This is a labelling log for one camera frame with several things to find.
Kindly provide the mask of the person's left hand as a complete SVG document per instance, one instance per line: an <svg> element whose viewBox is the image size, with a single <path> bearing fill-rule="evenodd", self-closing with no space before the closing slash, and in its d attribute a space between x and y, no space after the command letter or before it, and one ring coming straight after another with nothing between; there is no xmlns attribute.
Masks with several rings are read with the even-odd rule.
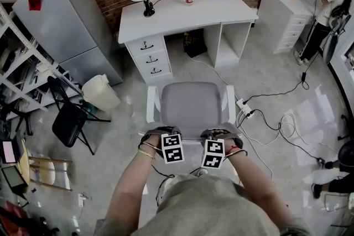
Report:
<svg viewBox="0 0 354 236"><path fill-rule="evenodd" d="M162 151L162 146L161 146L162 135L163 134L174 135L180 133L181 131L178 127L173 127L173 126L157 127L155 129L148 130L142 136L142 138L140 139L139 146L145 144L154 148L156 151Z"/></svg>

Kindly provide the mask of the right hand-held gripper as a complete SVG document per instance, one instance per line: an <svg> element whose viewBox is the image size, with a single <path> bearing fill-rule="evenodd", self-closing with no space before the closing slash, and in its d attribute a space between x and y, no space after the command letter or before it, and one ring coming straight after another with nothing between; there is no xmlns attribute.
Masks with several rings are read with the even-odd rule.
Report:
<svg viewBox="0 0 354 236"><path fill-rule="evenodd" d="M201 167L204 169L220 169L225 158L225 143L223 139L206 139L202 155Z"/></svg>

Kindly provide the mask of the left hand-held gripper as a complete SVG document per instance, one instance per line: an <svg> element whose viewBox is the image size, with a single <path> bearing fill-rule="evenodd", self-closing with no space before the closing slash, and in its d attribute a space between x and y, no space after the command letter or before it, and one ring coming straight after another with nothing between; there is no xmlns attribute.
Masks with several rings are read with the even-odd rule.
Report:
<svg viewBox="0 0 354 236"><path fill-rule="evenodd" d="M173 164L185 160L180 134L163 134L162 151L166 164Z"/></svg>

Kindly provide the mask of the person's right hand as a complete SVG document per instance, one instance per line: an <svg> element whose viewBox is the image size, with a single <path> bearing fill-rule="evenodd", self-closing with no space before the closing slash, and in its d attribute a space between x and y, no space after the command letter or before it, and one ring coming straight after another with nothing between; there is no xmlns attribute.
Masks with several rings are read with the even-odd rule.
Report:
<svg viewBox="0 0 354 236"><path fill-rule="evenodd" d="M241 138L235 134L231 133L226 129L214 128L204 130L200 137L202 138L202 144L204 144L205 140L217 140L222 139L225 145L225 153L228 153L230 150L234 148L243 149L243 141Z"/></svg>

